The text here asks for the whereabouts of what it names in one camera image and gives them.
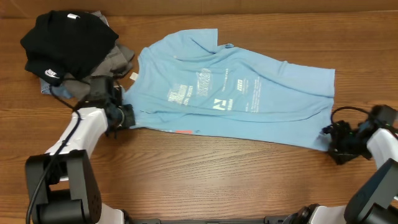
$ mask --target robotic arm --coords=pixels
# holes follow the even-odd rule
[[[131,105],[122,105],[121,89],[113,87],[109,77],[91,80],[90,94],[76,106],[72,120],[61,138],[45,154],[31,156],[25,164],[27,186],[32,203],[34,224],[393,224],[398,223],[398,209],[391,201],[398,195],[398,140],[390,131],[368,119],[359,130],[327,127],[333,142],[329,154],[338,164],[362,155],[374,157],[378,171],[350,200],[347,206],[310,205],[288,217],[265,217],[261,220],[132,220],[124,210],[113,209],[101,201],[90,164],[90,156],[103,133],[128,128],[135,124]],[[386,110],[376,110],[377,119],[385,121]],[[66,146],[55,155],[64,139],[76,128]],[[51,159],[55,165],[45,175],[35,200],[32,200],[40,177]],[[69,189],[51,190],[50,185],[69,181]]]

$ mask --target stack of clothes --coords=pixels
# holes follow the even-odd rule
[[[90,91],[90,76],[124,77],[134,52],[101,12],[50,11],[36,19],[21,40],[28,61],[25,69],[40,77],[42,93],[82,99]]]

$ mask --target nike logo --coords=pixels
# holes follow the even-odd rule
[[[59,77],[56,77],[57,73],[55,73],[55,71],[53,71],[51,69],[47,69],[44,73],[46,76],[49,76],[51,78],[59,78]]]

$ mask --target blue fabric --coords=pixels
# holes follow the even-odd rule
[[[125,94],[136,115],[131,128],[327,150],[320,131],[330,124],[333,69],[217,42],[217,29],[183,30],[144,48]]]
[[[44,94],[51,95],[50,84],[48,84],[43,79],[40,79],[40,90]],[[63,84],[61,84],[60,86],[57,86],[57,87],[53,87],[52,91],[54,92],[55,95],[64,97],[66,99],[70,99],[73,97],[73,95],[64,87]]]

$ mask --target shirt sleeve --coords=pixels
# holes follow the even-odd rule
[[[149,49],[174,58],[192,58],[216,53],[217,45],[217,29],[192,29],[169,34]]]

